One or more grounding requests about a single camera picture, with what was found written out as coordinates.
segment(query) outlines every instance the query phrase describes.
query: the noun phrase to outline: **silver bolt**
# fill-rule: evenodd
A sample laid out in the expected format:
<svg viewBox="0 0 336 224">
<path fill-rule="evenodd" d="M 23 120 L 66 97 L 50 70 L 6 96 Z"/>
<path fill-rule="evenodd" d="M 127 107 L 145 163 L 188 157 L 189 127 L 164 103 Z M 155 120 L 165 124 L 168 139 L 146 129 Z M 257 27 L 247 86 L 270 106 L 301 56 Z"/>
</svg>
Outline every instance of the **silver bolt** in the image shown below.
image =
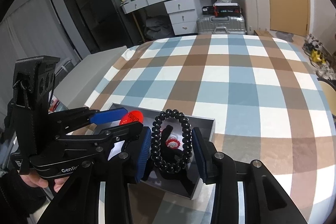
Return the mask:
<svg viewBox="0 0 336 224">
<path fill-rule="evenodd" d="M 253 162 L 252 162 L 252 164 L 253 164 L 253 166 L 255 166 L 256 168 L 259 168 L 259 167 L 261 167 L 263 164 L 261 163 L 261 161 L 259 161 L 259 160 L 254 160 Z"/>
<path fill-rule="evenodd" d="M 224 153 L 222 153 L 222 152 L 216 152 L 215 153 L 215 158 L 217 158 L 217 159 L 222 159 L 222 158 L 224 158 Z"/>
<path fill-rule="evenodd" d="M 88 161 L 88 160 L 85 160 L 85 161 L 82 162 L 82 166 L 83 166 L 84 168 L 87 168 L 87 167 L 89 167 L 90 165 L 91 165 L 91 162 Z"/>
<path fill-rule="evenodd" d="M 128 153 L 127 152 L 121 152 L 121 153 L 119 153 L 119 158 L 126 159 L 127 157 L 128 157 Z"/>
</svg>

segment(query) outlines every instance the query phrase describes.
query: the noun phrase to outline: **plaid bedsheet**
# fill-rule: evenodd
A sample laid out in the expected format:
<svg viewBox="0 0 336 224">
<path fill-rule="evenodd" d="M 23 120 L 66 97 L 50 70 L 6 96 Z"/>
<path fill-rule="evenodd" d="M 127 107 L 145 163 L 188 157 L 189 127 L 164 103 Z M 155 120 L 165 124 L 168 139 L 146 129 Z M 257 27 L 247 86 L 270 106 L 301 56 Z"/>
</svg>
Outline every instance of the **plaid bedsheet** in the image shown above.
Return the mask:
<svg viewBox="0 0 336 224">
<path fill-rule="evenodd" d="M 85 105 L 107 110 L 112 103 L 215 118 L 217 149 L 234 160 L 261 159 L 309 223 L 323 223 L 332 209 L 335 126 L 293 44 L 248 35 L 147 42 L 122 55 Z M 213 185 L 193 201 L 132 185 L 134 223 L 210 223 L 213 195 Z"/>
</svg>

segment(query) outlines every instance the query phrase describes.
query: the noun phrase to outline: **white suitcase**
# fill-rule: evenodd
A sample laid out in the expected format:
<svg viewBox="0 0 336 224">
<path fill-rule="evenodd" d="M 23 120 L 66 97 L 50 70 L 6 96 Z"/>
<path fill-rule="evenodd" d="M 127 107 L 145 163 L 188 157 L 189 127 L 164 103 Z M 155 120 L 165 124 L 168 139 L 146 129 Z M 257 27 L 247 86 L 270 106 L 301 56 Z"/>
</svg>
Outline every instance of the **white suitcase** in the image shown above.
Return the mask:
<svg viewBox="0 0 336 224">
<path fill-rule="evenodd" d="M 245 18 L 247 34 L 253 35 L 254 30 L 269 31 L 269 0 L 240 0 L 240 7 Z"/>
</svg>

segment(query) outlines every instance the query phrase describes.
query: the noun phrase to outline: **black beaded bracelet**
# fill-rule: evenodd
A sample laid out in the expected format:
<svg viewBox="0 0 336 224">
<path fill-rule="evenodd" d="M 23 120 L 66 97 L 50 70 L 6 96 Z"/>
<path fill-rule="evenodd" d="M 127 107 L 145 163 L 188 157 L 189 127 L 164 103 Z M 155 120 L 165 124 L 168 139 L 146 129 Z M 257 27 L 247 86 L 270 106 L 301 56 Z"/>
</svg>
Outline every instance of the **black beaded bracelet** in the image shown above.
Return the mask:
<svg viewBox="0 0 336 224">
<path fill-rule="evenodd" d="M 183 155 L 182 158 L 175 164 L 170 164 L 165 162 L 160 153 L 161 145 L 161 125 L 166 118 L 175 118 L 181 123 L 182 126 L 182 142 L 183 142 Z M 158 167 L 161 171 L 166 171 L 169 174 L 178 173 L 181 169 L 185 169 L 187 164 L 190 163 L 190 158 L 192 154 L 192 142 L 191 142 L 191 129 L 188 117 L 185 117 L 183 112 L 179 112 L 177 109 L 160 112 L 158 116 L 155 117 L 152 127 L 152 143 L 151 143 L 151 159 L 154 161 L 154 165 Z"/>
</svg>

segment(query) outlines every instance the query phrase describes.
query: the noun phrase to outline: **black refrigerator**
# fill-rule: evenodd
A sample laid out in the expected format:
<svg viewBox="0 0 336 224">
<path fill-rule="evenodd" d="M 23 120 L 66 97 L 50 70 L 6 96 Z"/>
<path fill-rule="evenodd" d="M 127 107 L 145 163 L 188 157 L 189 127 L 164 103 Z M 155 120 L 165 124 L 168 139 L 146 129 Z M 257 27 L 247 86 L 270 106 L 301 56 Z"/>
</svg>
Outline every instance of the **black refrigerator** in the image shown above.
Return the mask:
<svg viewBox="0 0 336 224">
<path fill-rule="evenodd" d="M 81 9 L 83 18 L 101 51 L 142 43 L 131 14 L 120 8 L 121 0 L 88 0 Z"/>
</svg>

